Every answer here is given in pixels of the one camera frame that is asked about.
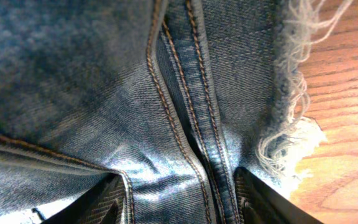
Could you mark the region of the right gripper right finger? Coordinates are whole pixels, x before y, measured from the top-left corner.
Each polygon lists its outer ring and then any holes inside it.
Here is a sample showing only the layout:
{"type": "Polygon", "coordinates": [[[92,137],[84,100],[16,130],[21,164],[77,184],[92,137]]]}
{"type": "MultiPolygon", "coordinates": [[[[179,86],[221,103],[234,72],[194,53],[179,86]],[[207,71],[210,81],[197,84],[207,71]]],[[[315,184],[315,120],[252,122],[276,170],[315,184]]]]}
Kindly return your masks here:
{"type": "Polygon", "coordinates": [[[234,173],[241,224],[322,224],[245,168],[234,173]]]}

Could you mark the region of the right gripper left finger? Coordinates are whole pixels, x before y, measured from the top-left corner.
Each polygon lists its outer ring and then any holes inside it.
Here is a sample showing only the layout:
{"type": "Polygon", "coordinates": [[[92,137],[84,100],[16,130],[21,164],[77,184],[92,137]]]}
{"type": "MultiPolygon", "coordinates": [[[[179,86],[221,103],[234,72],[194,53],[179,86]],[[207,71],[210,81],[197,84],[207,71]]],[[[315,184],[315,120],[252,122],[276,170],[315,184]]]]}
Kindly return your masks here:
{"type": "Polygon", "coordinates": [[[119,224],[125,199],[122,177],[109,175],[42,224],[119,224]]]}

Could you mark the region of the light blue denim jeans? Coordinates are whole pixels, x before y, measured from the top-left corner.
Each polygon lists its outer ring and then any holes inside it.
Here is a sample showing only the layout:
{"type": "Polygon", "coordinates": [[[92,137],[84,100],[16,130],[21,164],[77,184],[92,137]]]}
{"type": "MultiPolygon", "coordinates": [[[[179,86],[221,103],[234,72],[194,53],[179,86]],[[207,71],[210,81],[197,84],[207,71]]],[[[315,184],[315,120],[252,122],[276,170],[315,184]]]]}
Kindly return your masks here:
{"type": "Polygon", "coordinates": [[[350,6],[0,1],[0,223],[42,223],[109,175],[120,223],[240,223],[234,173],[288,200],[324,139],[299,71],[350,6]]]}

